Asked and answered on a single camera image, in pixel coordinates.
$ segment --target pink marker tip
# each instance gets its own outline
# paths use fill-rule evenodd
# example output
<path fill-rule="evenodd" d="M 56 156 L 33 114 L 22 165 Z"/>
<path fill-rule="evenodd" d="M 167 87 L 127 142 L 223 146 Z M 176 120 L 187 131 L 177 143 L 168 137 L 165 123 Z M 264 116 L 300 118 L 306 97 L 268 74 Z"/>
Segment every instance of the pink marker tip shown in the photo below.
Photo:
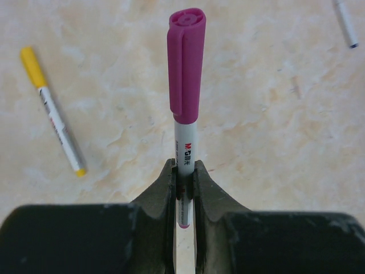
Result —
<path fill-rule="evenodd" d="M 189 226 L 190 226 L 190 224 L 188 224 L 188 225 L 179 224 L 179 227 L 181 227 L 182 229 L 187 229 Z"/>

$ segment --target marble surface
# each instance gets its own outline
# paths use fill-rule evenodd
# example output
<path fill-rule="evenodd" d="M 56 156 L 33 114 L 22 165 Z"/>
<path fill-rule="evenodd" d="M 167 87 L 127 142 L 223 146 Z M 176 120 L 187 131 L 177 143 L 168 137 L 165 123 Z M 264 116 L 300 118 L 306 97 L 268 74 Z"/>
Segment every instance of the marble surface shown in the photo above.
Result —
<path fill-rule="evenodd" d="M 332 2 L 2 0 L 0 219 L 26 203 L 129 202 L 172 158 L 169 16 L 207 17 L 199 159 L 251 209 L 342 211 L 365 224 L 365 4 L 347 7 L 350 50 Z M 88 167 L 78 179 L 19 59 L 33 45 Z M 192 229 L 178 230 L 193 273 Z"/>

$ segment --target white pen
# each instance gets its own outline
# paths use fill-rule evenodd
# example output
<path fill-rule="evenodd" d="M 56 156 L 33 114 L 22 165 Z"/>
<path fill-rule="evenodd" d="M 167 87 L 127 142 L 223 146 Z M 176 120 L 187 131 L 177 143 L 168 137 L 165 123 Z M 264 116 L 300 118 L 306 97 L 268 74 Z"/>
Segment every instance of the white pen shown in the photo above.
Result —
<path fill-rule="evenodd" d="M 78 177 L 84 176 L 86 174 L 84 165 L 77 153 L 74 144 L 72 143 L 67 128 L 58 113 L 56 105 L 52 100 L 50 90 L 47 87 L 46 79 L 43 76 L 42 70 L 40 69 L 37 58 L 35 57 L 31 47 L 25 47 L 21 50 L 21 60 L 23 61 L 24 67 L 28 72 L 28 76 L 32 84 L 38 89 L 39 96 L 42 98 L 42 102 L 48 113 L 48 117 L 51 120 L 52 126 L 68 160 L 71 163 L 72 168 Z"/>
<path fill-rule="evenodd" d="M 354 27 L 350 20 L 350 15 L 342 0 L 334 0 L 336 12 L 340 22 L 342 32 L 345 36 L 346 42 L 351 49 L 359 46 L 358 38 L 356 37 Z"/>
<path fill-rule="evenodd" d="M 167 33 L 170 109 L 175 119 L 177 222 L 188 228 L 192 219 L 193 173 L 206 18 L 200 9 L 170 16 Z"/>

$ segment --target white marker barrel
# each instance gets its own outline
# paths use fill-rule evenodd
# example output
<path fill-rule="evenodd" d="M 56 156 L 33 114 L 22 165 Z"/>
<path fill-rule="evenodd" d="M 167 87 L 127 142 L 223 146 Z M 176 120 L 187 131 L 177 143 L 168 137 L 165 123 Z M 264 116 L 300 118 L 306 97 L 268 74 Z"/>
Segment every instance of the white marker barrel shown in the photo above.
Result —
<path fill-rule="evenodd" d="M 353 49 L 359 46 L 358 38 L 355 34 L 354 27 L 350 20 L 350 15 L 342 0 L 334 0 L 336 6 L 336 12 L 341 23 L 341 28 L 344 33 L 348 46 Z"/>
<path fill-rule="evenodd" d="M 177 222 L 181 228 L 188 228 L 192 221 L 192 174 L 197 151 L 197 123 L 179 124 L 175 121 L 175 157 L 177 166 Z"/>
<path fill-rule="evenodd" d="M 72 169 L 76 172 L 76 174 L 83 175 L 84 167 L 82 165 L 82 161 L 77 153 L 74 144 L 72 143 L 65 124 L 61 120 L 61 117 L 58 113 L 54 101 L 52 100 L 48 87 L 41 87 L 38 89 L 38 91 L 39 96 L 42 98 L 42 102 L 48 113 L 48 117 L 50 118 L 53 128 L 57 134 L 57 137 L 61 142 L 61 145 L 68 160 L 71 163 Z"/>

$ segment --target magenta cap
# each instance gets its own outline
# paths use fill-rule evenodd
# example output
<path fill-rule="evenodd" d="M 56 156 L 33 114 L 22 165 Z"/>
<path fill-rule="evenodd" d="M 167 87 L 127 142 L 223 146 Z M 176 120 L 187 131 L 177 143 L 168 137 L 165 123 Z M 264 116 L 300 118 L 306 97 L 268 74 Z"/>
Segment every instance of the magenta cap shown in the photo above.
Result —
<path fill-rule="evenodd" d="M 198 119 L 206 18 L 200 9 L 170 16 L 167 32 L 170 109 L 175 121 L 192 124 Z"/>

